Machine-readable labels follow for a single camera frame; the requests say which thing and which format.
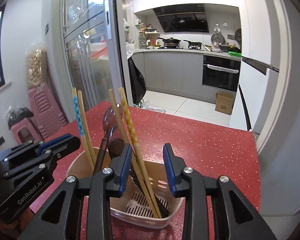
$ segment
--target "utensil holder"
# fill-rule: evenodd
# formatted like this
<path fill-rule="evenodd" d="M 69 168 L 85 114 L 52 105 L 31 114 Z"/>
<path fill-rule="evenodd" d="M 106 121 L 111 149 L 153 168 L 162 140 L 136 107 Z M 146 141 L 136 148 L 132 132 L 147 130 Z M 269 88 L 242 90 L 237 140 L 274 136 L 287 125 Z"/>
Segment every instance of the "utensil holder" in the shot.
<path fill-rule="evenodd" d="M 94 147 L 95 154 L 99 148 Z M 102 168 L 108 167 L 111 162 L 106 152 Z M 166 218 L 157 219 L 148 205 L 146 198 L 141 194 L 138 187 L 129 176 L 127 189 L 121 198 L 110 198 L 111 215 L 125 222 L 153 229 L 165 228 L 180 208 L 183 198 L 174 198 L 167 184 L 167 175 L 163 163 L 145 160 L 145 166 L 150 176 L 150 183 L 156 196 L 169 210 L 170 215 Z M 92 176 L 89 162 L 85 152 L 80 153 L 70 164 L 66 176 L 74 175 L 78 179 Z"/>

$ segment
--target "black trash bag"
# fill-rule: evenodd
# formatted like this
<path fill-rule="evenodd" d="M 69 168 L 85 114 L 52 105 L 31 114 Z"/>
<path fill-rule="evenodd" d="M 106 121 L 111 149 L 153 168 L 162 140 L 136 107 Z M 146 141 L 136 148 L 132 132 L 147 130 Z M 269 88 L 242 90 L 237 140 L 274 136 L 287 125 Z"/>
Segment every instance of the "black trash bag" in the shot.
<path fill-rule="evenodd" d="M 9 130 L 11 130 L 11 127 L 22 121 L 25 118 L 31 118 L 33 117 L 33 113 L 26 107 L 18 108 L 18 109 L 11 109 L 7 114 L 7 123 Z"/>
<path fill-rule="evenodd" d="M 132 100 L 135 105 L 138 105 L 146 94 L 146 82 L 143 75 L 137 69 L 132 58 L 128 58 L 130 83 L 132 91 Z"/>

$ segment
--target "green tray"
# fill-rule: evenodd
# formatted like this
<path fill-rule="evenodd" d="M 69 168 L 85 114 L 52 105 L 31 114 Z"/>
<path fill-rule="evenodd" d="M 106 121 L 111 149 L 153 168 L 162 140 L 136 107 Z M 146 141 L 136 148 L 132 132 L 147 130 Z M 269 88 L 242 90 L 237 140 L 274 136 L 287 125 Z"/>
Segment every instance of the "green tray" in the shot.
<path fill-rule="evenodd" d="M 229 51 L 229 55 L 235 56 L 235 57 L 242 57 L 241 53 L 232 52 L 232 51 Z"/>

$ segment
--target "plastic bag of peanuts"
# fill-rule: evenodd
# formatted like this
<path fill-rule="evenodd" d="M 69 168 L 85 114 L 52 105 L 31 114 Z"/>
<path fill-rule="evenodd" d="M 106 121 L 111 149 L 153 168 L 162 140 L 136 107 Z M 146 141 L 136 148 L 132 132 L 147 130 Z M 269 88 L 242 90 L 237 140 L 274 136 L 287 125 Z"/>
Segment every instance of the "plastic bag of peanuts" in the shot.
<path fill-rule="evenodd" d="M 47 53 L 40 45 L 34 45 L 26 53 L 28 88 L 40 86 L 46 82 Z"/>

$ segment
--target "black range hood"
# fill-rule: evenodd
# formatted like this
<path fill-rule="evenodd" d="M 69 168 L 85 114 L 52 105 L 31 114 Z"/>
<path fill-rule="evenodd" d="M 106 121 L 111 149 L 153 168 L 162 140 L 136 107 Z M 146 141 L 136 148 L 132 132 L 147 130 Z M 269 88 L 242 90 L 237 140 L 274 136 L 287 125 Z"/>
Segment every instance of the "black range hood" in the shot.
<path fill-rule="evenodd" d="M 208 33 L 204 4 L 178 4 L 153 9 L 164 32 Z"/>

